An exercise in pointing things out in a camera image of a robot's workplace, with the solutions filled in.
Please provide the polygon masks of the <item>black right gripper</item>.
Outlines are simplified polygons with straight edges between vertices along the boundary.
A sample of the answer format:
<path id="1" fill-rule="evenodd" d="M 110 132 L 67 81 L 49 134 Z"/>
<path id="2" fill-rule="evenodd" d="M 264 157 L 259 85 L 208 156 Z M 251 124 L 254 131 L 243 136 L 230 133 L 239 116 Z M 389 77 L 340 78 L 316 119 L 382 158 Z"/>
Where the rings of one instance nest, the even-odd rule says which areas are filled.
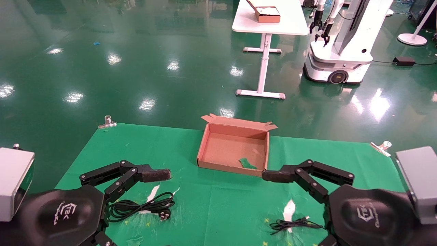
<path id="1" fill-rule="evenodd" d="M 313 177 L 340 187 L 330 195 Z M 352 187 L 354 174 L 306 160 L 262 171 L 262 179 L 297 183 L 320 204 L 326 204 L 324 219 L 328 236 L 318 246 L 435 246 L 435 224 L 422 224 L 409 195 L 384 189 Z"/>

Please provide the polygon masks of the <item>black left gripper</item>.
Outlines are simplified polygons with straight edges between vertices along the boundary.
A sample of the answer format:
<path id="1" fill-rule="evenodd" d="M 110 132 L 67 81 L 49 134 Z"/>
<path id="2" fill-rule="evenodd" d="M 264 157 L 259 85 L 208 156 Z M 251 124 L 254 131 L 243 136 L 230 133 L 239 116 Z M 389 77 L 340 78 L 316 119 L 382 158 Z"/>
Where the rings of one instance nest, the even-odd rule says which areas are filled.
<path id="1" fill-rule="evenodd" d="M 80 175 L 80 188 L 55 189 L 25 198 L 14 217 L 15 246 L 116 246 L 106 234 L 105 208 L 137 182 L 166 181 L 167 168 L 121 160 Z M 104 195 L 94 188 L 115 180 Z"/>

